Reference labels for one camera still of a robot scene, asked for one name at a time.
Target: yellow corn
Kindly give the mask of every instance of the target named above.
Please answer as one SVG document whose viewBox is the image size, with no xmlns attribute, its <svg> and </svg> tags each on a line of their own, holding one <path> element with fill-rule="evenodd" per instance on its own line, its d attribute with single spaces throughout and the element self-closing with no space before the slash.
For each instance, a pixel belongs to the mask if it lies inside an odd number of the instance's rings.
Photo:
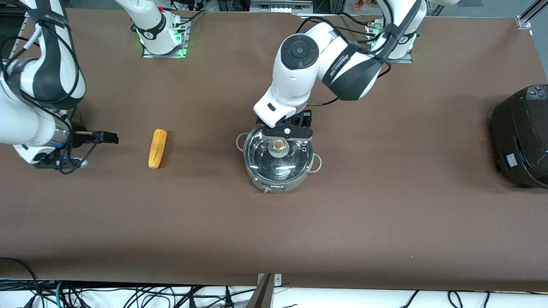
<svg viewBox="0 0 548 308">
<path fill-rule="evenodd" d="M 156 169 L 160 166 L 162 156 L 164 155 L 165 141 L 168 138 L 168 132 L 163 129 L 156 129 L 152 136 L 152 144 L 149 153 L 149 168 Z"/>
</svg>

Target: white floor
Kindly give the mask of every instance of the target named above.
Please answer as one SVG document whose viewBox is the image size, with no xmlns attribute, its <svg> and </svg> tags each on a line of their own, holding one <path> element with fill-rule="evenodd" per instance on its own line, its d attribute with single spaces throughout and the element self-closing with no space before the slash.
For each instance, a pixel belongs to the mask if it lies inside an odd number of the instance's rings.
<svg viewBox="0 0 548 308">
<path fill-rule="evenodd" d="M 253 287 L 231 287 L 231 293 L 241 290 L 253 289 Z M 186 293 L 189 288 L 174 288 L 176 293 Z M 125 302 L 135 294 L 132 290 L 119 290 L 114 292 L 84 292 L 82 299 L 91 308 L 122 308 Z M 200 290 L 197 295 L 219 295 L 224 296 L 225 287 L 206 287 Z M 245 303 L 251 297 L 251 292 L 236 295 L 233 301 L 237 308 L 245 307 Z M 409 300 L 413 291 L 405 290 L 349 290 L 349 289 L 307 289 L 307 288 L 276 288 L 272 301 L 272 308 L 287 308 L 296 304 L 296 308 L 400 308 Z M 463 302 L 463 308 L 482 308 L 486 293 L 482 292 L 459 292 Z M 32 297 L 30 291 L 4 291 L 0 292 L 0 308 L 23 307 Z M 173 298 L 170 304 L 166 298 L 155 298 L 148 305 L 148 308 L 168 308 L 173 306 Z M 205 308 L 217 299 L 196 299 L 196 306 Z M 56 305 L 47 301 L 47 308 L 56 308 Z M 136 303 L 131 307 L 140 308 Z M 212 306 L 212 308 L 223 307 L 224 302 Z M 42 307 L 40 300 L 36 299 L 34 308 Z M 447 299 L 447 292 L 442 291 L 420 291 L 413 300 L 410 307 L 416 308 L 450 308 L 451 304 Z M 548 295 L 536 294 L 509 294 L 491 293 L 489 308 L 546 308 L 548 307 Z"/>
</svg>

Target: black cable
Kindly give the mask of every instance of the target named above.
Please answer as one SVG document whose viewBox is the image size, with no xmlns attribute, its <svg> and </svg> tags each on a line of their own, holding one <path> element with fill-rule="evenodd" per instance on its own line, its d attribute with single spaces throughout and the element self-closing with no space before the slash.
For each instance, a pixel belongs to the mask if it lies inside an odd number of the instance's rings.
<svg viewBox="0 0 548 308">
<path fill-rule="evenodd" d="M 74 307 L 74 304 L 72 303 L 72 296 L 70 296 L 70 289 L 68 289 L 68 306 L 69 307 Z M 64 294 L 63 292 L 59 292 L 60 296 L 63 296 L 64 297 Z"/>
<path fill-rule="evenodd" d="M 367 26 L 367 22 L 359 21 L 359 20 L 355 19 L 352 15 L 350 15 L 348 13 L 339 12 L 339 13 L 335 13 L 335 15 L 344 15 L 344 16 L 348 17 L 350 20 L 352 20 L 353 22 L 355 22 L 359 25 Z"/>
<path fill-rule="evenodd" d="M 25 268 L 25 270 L 27 270 L 27 272 L 31 275 L 32 277 L 32 280 L 34 281 L 35 285 L 36 285 L 36 291 L 38 293 L 38 295 L 40 296 L 40 298 L 42 299 L 42 308 L 45 308 L 45 302 L 44 302 L 44 294 L 42 294 L 42 289 L 40 288 L 40 285 L 38 284 L 38 278 L 36 278 L 36 275 L 34 274 L 34 272 L 31 270 L 31 268 L 27 265 L 27 263 L 19 260 L 19 259 L 16 259 L 16 258 L 5 258 L 5 257 L 1 257 L 0 260 L 6 260 L 6 261 L 11 261 L 11 262 L 15 262 L 21 266 L 23 266 Z"/>
<path fill-rule="evenodd" d="M 230 290 L 228 286 L 225 286 L 225 308 L 230 307 L 234 308 L 234 302 L 232 301 L 232 296 L 230 295 Z"/>
<path fill-rule="evenodd" d="M 390 62 L 387 62 L 386 65 L 388 65 L 388 68 L 386 69 L 386 71 L 380 73 L 378 76 L 377 76 L 377 79 L 379 79 L 380 77 L 388 74 L 388 72 L 390 72 L 392 70 L 392 64 L 390 64 Z"/>
<path fill-rule="evenodd" d="M 338 100 L 339 100 L 339 98 L 334 98 L 334 99 L 332 99 L 332 100 L 330 100 L 330 101 L 328 101 L 328 102 L 323 102 L 323 103 L 321 103 L 321 104 L 307 104 L 306 106 L 312 106 L 312 107 L 325 106 L 325 105 L 329 105 L 329 104 L 331 104 L 331 103 L 333 103 L 333 102 L 336 102 L 336 101 L 338 101 Z"/>
<path fill-rule="evenodd" d="M 487 307 L 487 302 L 489 301 L 490 297 L 491 297 L 491 292 L 487 291 L 487 296 L 485 297 L 485 301 L 483 301 L 483 308 Z"/>
<path fill-rule="evenodd" d="M 125 302 L 123 308 L 126 308 L 126 307 L 129 308 L 129 307 L 131 307 L 131 305 L 133 305 L 133 303 L 135 303 L 135 302 L 137 303 L 137 307 L 139 307 L 139 297 L 144 296 L 144 295 L 145 295 L 145 293 L 142 293 L 141 295 L 139 295 L 139 288 L 136 288 L 136 289 L 135 289 L 135 294 L 133 294 L 133 295 L 128 299 L 128 301 Z"/>
<path fill-rule="evenodd" d="M 173 304 L 175 304 L 175 302 L 177 302 L 177 296 L 175 296 L 175 291 L 173 291 L 173 287 L 170 287 L 169 290 L 172 292 L 173 294 Z"/>
<path fill-rule="evenodd" d="M 489 302 L 489 298 L 491 297 L 491 292 L 490 292 L 490 291 L 486 291 L 486 293 L 487 293 L 487 296 L 485 297 L 485 300 L 483 301 L 483 308 L 486 308 L 486 307 L 487 307 L 487 303 Z M 453 299 L 451 298 L 451 294 L 455 294 L 455 295 L 456 295 L 456 298 L 457 298 L 458 301 L 459 301 L 459 306 L 458 306 L 458 307 L 457 307 L 457 305 L 455 304 L 455 302 L 453 302 Z M 450 303 L 454 308 L 463 308 L 463 301 L 460 300 L 459 293 L 457 293 L 456 291 L 452 290 L 452 291 L 447 292 L 447 299 L 449 300 L 449 303 Z"/>
<path fill-rule="evenodd" d="M 253 291 L 255 291 L 255 289 L 240 291 L 240 292 L 232 293 L 231 296 L 240 295 L 240 294 L 243 294 L 243 293 L 253 292 Z M 213 303 L 209 304 L 209 305 L 206 306 L 205 308 L 211 308 L 211 307 L 213 307 L 215 304 L 217 304 L 218 302 L 225 300 L 225 298 L 227 298 L 227 296 L 225 296 L 225 297 L 223 297 L 223 298 L 221 298 L 221 299 L 218 299 L 218 300 L 214 301 Z"/>
<path fill-rule="evenodd" d="M 194 14 L 194 16 L 190 17 L 187 21 L 183 21 L 183 22 L 181 22 L 181 23 L 179 23 L 179 24 L 175 24 L 175 27 L 179 27 L 179 26 L 182 26 L 182 25 L 184 25 L 184 24 L 187 24 L 187 23 L 189 23 L 192 19 L 196 18 L 198 15 L 203 14 L 203 13 L 205 13 L 205 12 L 208 12 L 208 10 L 201 10 L 201 11 L 198 11 L 196 14 Z"/>
<path fill-rule="evenodd" d="M 34 303 L 34 299 L 36 298 L 36 294 L 31 297 L 30 300 L 23 306 L 23 308 L 32 308 L 32 304 Z"/>
<path fill-rule="evenodd" d="M 319 24 L 319 21 L 316 21 L 316 20 L 311 20 L 310 22 L 314 22 L 315 24 Z M 366 36 L 376 36 L 375 34 L 373 33 L 367 33 L 367 32 L 363 32 L 363 31 L 357 31 L 357 30 L 353 30 L 353 29 L 348 29 L 348 28 L 343 28 L 343 27 L 339 27 L 339 26 L 334 26 L 335 28 L 337 29 L 340 29 L 340 30 L 345 30 L 345 31 L 349 31 L 349 32 L 354 32 L 354 33 L 359 33 L 359 34 L 363 34 L 363 35 L 366 35 Z"/>
<path fill-rule="evenodd" d="M 455 303 L 453 302 L 453 300 L 451 299 L 451 294 L 455 294 L 456 295 L 456 298 L 459 300 L 459 307 L 457 307 L 457 305 L 455 305 Z M 459 293 L 457 293 L 456 291 L 449 291 L 447 292 L 447 299 L 449 300 L 449 303 L 455 307 L 455 308 L 463 308 L 463 301 L 460 300 L 460 296 L 459 296 Z"/>
<path fill-rule="evenodd" d="M 186 294 L 186 296 L 181 298 L 175 305 L 173 305 L 173 308 L 181 308 L 181 306 L 183 306 L 183 304 L 186 302 L 187 299 L 189 299 L 190 296 L 193 296 L 196 292 L 198 292 L 203 287 L 204 286 L 196 286 L 196 287 L 190 288 L 190 291 Z"/>
<path fill-rule="evenodd" d="M 178 11 L 179 9 L 178 9 L 178 8 L 177 8 L 177 6 L 175 5 L 175 2 L 179 3 L 179 1 L 176 1 L 176 0 L 171 0 L 171 6 L 172 6 L 172 7 L 174 7 L 174 8 L 175 8 L 175 10 L 177 10 L 177 11 Z"/>
<path fill-rule="evenodd" d="M 29 39 L 26 38 L 26 37 L 21 37 L 21 36 L 10 36 L 10 37 L 7 37 L 5 39 L 2 40 L 2 42 L 0 43 L 0 54 L 2 54 L 2 51 L 4 50 L 4 45 L 7 41 L 11 41 L 12 39 L 20 39 L 22 41 L 25 41 L 25 42 L 28 42 Z M 34 42 L 33 45 L 35 46 L 38 46 L 40 47 L 40 45 L 38 45 L 38 43 Z M 15 54 L 12 58 L 9 58 L 7 59 L 6 61 L 6 64 L 4 64 L 4 62 L 2 62 L 2 59 L 0 59 L 0 71 L 2 71 L 2 73 L 4 73 L 4 79 L 8 79 L 9 78 L 9 75 L 8 75 L 8 68 L 9 68 L 9 65 L 15 60 L 17 59 L 20 55 L 22 55 L 25 51 L 27 51 L 26 49 L 22 48 L 17 54 Z"/>
<path fill-rule="evenodd" d="M 411 297 L 409 298 L 409 300 L 407 301 L 407 304 L 405 304 L 404 306 L 402 306 L 402 308 L 409 308 L 409 306 L 411 306 L 411 303 L 413 302 L 413 299 L 415 299 L 415 296 L 419 293 L 419 290 L 416 290 L 415 293 L 413 293 L 413 295 L 411 295 Z"/>
<path fill-rule="evenodd" d="M 145 297 L 143 297 L 143 304 L 141 304 L 141 308 L 145 308 L 146 305 L 148 305 L 149 302 L 150 302 L 152 299 L 156 298 L 156 297 L 167 299 L 167 300 L 168 300 L 168 307 L 171 307 L 171 300 L 169 299 L 169 297 L 167 297 L 167 296 L 165 296 L 165 295 L 158 295 L 158 294 L 156 294 L 156 295 L 147 294 Z"/>
<path fill-rule="evenodd" d="M 163 295 L 160 295 L 160 294 L 161 294 L 163 291 L 167 290 L 167 289 L 169 289 L 169 287 L 165 287 L 165 288 L 161 289 L 157 294 L 154 294 L 154 295 L 148 294 L 147 296 L 145 296 L 145 297 L 143 298 L 143 304 L 141 305 L 141 307 L 145 307 L 148 303 L 150 303 L 150 301 L 151 301 L 154 297 L 156 297 L 156 296 L 163 296 Z M 145 301 L 145 298 L 147 298 L 147 297 L 150 297 L 150 298 L 149 298 L 149 300 L 145 303 L 144 301 Z"/>
<path fill-rule="evenodd" d="M 376 41 L 376 40 L 379 39 L 379 37 L 381 36 L 381 34 L 382 34 L 382 32 L 379 32 L 379 33 L 377 33 L 373 38 L 370 38 L 370 39 L 363 39 L 363 40 L 361 40 L 361 41 L 356 41 L 356 43 L 358 43 L 358 44 L 363 44 L 363 43 L 374 42 L 374 41 Z"/>
<path fill-rule="evenodd" d="M 88 159 L 88 157 L 92 154 L 95 147 L 100 142 L 101 141 L 99 139 L 96 139 L 96 141 L 92 144 L 92 146 L 89 148 L 88 152 L 84 155 L 84 157 L 82 157 L 82 159 L 79 159 L 78 163 L 76 163 L 76 166 L 72 167 L 72 169 L 70 169 L 69 171 L 63 171 L 62 168 L 59 168 L 59 171 L 61 171 L 61 174 L 62 175 L 69 175 L 69 174 L 73 173 L 74 171 L 76 171 L 78 168 L 80 168 L 82 166 L 82 163 L 85 162 L 86 159 Z"/>
<path fill-rule="evenodd" d="M 189 308 L 198 308 L 196 307 L 196 302 L 194 301 L 194 296 L 189 295 Z"/>
<path fill-rule="evenodd" d="M 76 292 L 76 289 L 72 288 L 72 292 L 76 296 L 76 299 L 80 302 L 80 307 L 89 307 L 88 304 L 85 303 L 85 301 L 80 298 L 80 295 Z"/>
</svg>

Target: glass lid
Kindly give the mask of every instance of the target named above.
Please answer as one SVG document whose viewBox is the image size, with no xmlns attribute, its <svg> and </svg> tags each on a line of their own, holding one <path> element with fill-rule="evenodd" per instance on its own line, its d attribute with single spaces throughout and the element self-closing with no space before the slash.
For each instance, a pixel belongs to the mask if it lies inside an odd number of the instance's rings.
<svg viewBox="0 0 548 308">
<path fill-rule="evenodd" d="M 312 162 L 312 144 L 303 140 L 265 137 L 257 126 L 246 138 L 244 159 L 256 177 L 271 184 L 296 180 Z"/>
</svg>

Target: metal bracket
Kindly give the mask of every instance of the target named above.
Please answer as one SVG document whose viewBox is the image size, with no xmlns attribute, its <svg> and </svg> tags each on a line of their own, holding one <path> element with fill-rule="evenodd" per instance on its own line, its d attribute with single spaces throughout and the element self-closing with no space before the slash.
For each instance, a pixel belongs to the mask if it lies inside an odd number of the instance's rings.
<svg viewBox="0 0 548 308">
<path fill-rule="evenodd" d="M 181 33 L 173 34 L 174 38 L 181 42 L 180 45 L 175 47 L 171 52 L 163 55 L 153 54 L 150 51 L 148 51 L 148 49 L 146 49 L 145 46 L 143 45 L 142 57 L 143 58 L 168 58 L 168 59 L 178 59 L 178 58 L 186 57 L 186 51 L 189 47 L 190 25 L 192 22 L 189 21 L 188 18 L 181 18 L 181 23 L 184 23 L 184 25 L 181 25 L 179 29 Z"/>
<path fill-rule="evenodd" d="M 411 56 L 411 52 L 407 52 L 405 56 L 395 60 L 388 59 L 387 62 L 411 64 L 413 63 L 413 56 Z"/>
<path fill-rule="evenodd" d="M 519 15 L 516 17 L 516 25 L 517 25 L 518 29 L 520 29 L 520 30 L 531 29 L 531 23 L 529 21 L 527 21 L 525 24 L 523 24 L 521 22 L 520 17 L 521 16 L 519 16 Z"/>
<path fill-rule="evenodd" d="M 258 274 L 257 275 L 257 286 L 261 283 L 261 279 L 265 276 L 265 274 Z M 282 285 L 282 274 L 274 274 L 274 286 L 279 287 Z"/>
<path fill-rule="evenodd" d="M 525 12 L 516 17 L 517 27 L 520 29 L 531 29 L 530 21 L 546 7 L 548 7 L 548 0 L 535 0 Z"/>
<path fill-rule="evenodd" d="M 274 286 L 282 284 L 282 274 L 259 274 L 259 285 L 253 291 L 246 308 L 272 308 Z"/>
</svg>

